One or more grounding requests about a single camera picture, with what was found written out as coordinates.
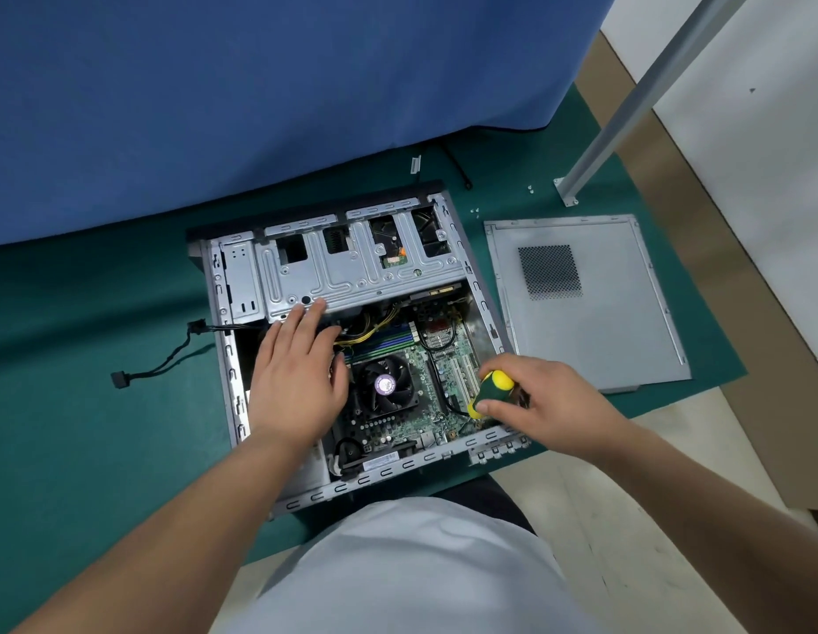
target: black pants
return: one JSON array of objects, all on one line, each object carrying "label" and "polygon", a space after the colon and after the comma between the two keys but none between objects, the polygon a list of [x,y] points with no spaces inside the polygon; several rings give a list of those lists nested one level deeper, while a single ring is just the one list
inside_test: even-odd
[{"label": "black pants", "polygon": [[520,511],[520,507],[514,504],[503,488],[488,474],[433,495],[491,518],[510,522],[527,532],[535,533],[524,513]]}]

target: white label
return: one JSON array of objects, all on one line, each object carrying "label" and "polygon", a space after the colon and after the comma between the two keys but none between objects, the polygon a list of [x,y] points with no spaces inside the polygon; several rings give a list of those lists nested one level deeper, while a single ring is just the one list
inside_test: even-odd
[{"label": "white label", "polygon": [[398,460],[400,460],[400,454],[398,454],[396,451],[392,451],[385,456],[372,458],[370,461],[363,462],[361,464],[361,468],[366,472],[370,472],[372,469],[384,468],[386,465]]}]

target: screwdriver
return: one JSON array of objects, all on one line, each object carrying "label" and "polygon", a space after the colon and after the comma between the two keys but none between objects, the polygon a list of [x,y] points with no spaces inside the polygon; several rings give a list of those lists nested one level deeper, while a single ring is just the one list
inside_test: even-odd
[{"label": "screwdriver", "polygon": [[509,378],[506,372],[499,369],[488,372],[488,375],[482,379],[482,384],[479,385],[477,397],[473,399],[471,404],[467,405],[467,413],[474,420],[479,420],[482,418],[482,414],[474,408],[475,404],[487,399],[506,401],[509,399],[512,389],[514,389],[514,381]]}]

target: finger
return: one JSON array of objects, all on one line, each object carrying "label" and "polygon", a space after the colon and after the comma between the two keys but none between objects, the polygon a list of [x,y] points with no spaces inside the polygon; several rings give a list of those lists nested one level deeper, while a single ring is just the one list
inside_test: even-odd
[{"label": "finger", "polygon": [[271,325],[271,328],[265,334],[262,344],[259,345],[259,352],[256,354],[256,363],[253,365],[253,379],[255,380],[262,370],[265,369],[271,362],[271,357],[274,355],[274,344],[277,341],[277,334],[282,328],[283,324],[280,321]]},{"label": "finger", "polygon": [[291,341],[295,337],[295,331],[297,330],[297,325],[303,318],[303,312],[305,309],[303,305],[296,304],[294,307],[291,308],[289,312],[288,318],[283,322],[282,328],[279,330],[277,334],[277,340],[274,343],[274,355],[277,358],[282,358],[289,352],[289,347],[291,347]]},{"label": "finger", "polygon": [[350,374],[345,364],[345,354],[339,351],[333,359],[333,398],[335,404],[341,408],[347,402],[347,391],[350,387]]},{"label": "finger", "polygon": [[523,407],[510,402],[487,399],[477,403],[477,411],[486,416],[497,418],[501,423],[529,434],[529,427],[534,422],[532,413]]},{"label": "finger", "polygon": [[325,330],[322,330],[312,343],[312,349],[309,350],[309,353],[313,356],[323,358],[324,364],[329,363],[330,360],[333,359],[335,339],[339,337],[340,333],[341,327],[339,325],[327,327]]},{"label": "finger", "polygon": [[506,373],[514,382],[526,385],[526,389],[529,390],[529,382],[535,373],[534,361],[534,358],[518,356],[514,353],[501,353],[491,360],[482,363],[479,369],[479,378],[481,380],[494,369],[499,369]]},{"label": "finger", "polygon": [[318,322],[321,319],[323,310],[327,308],[327,301],[317,298],[306,315],[300,321],[291,340],[291,349],[295,353],[309,353],[312,349],[312,342],[315,340],[315,332],[318,330]]}]

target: green mat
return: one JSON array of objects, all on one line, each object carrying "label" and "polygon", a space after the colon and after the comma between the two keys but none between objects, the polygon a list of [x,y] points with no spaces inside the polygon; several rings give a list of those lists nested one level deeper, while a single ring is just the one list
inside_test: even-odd
[{"label": "green mat", "polygon": [[[484,220],[637,215],[693,380],[613,396],[635,416],[744,372],[617,158],[581,192],[575,210],[562,206],[552,179],[570,169],[597,131],[571,89],[542,132],[471,130],[448,139],[472,191],[435,147],[424,154],[422,172],[447,183],[487,277]],[[416,153],[395,149],[187,210],[0,247],[0,631],[230,448],[210,339],[199,338],[192,355],[160,378],[123,391],[110,382],[112,371],[153,367],[183,340],[187,320],[209,317],[184,231],[406,184]],[[488,283],[493,289],[494,281]],[[264,525],[250,559],[307,540],[363,502],[431,494],[537,452],[523,450],[485,468],[468,468],[466,455],[454,457],[353,498],[282,516]]]}]

